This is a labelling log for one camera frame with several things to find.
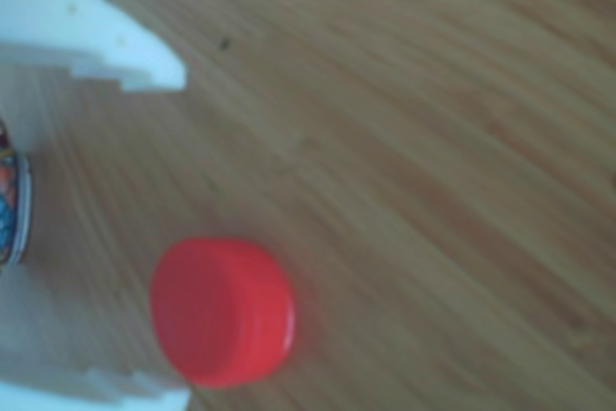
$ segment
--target white plastic piece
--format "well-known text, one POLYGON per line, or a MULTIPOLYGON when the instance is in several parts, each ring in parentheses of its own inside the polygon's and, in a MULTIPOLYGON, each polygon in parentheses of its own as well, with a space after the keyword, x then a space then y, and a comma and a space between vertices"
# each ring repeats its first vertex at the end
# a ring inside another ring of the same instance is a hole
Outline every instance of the white plastic piece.
POLYGON ((106 0, 0 0, 0 60, 67 67, 125 91, 182 90, 186 67, 106 0))
POLYGON ((137 372, 69 372, 0 358, 3 411, 184 411, 190 390, 137 372))

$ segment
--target colorful can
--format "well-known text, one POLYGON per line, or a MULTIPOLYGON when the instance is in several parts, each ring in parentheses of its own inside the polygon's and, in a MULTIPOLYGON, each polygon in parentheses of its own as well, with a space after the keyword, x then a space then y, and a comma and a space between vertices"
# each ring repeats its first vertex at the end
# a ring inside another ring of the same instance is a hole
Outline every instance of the colorful can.
POLYGON ((32 173, 0 121, 0 269, 21 260, 30 231, 32 173))

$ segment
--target red bottle cap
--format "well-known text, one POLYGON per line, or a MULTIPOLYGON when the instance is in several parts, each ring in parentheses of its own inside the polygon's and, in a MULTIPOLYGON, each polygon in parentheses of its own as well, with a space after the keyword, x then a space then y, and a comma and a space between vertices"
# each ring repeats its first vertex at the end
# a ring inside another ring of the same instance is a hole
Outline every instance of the red bottle cap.
POLYGON ((295 302, 287 278, 262 247, 247 241, 177 244, 156 270, 150 303, 169 361, 198 385, 264 378, 293 343, 295 302))

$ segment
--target dark spot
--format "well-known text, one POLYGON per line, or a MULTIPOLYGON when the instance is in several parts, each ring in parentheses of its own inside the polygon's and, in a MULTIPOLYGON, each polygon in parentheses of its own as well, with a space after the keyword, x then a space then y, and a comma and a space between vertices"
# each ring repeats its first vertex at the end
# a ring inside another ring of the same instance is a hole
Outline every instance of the dark spot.
POLYGON ((218 46, 221 52, 226 52, 229 48, 231 48, 231 39, 224 38, 220 41, 220 45, 218 46))

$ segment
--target wooden floor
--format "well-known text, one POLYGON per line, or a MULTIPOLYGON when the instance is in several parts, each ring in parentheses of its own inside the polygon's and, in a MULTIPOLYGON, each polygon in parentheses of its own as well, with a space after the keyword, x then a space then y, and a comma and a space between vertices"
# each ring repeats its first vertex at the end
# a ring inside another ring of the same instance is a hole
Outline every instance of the wooden floor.
POLYGON ((112 1, 191 84, 0 67, 36 171, 0 348, 171 372, 157 259, 237 235, 288 271, 299 338, 194 411, 616 409, 616 0, 112 1))

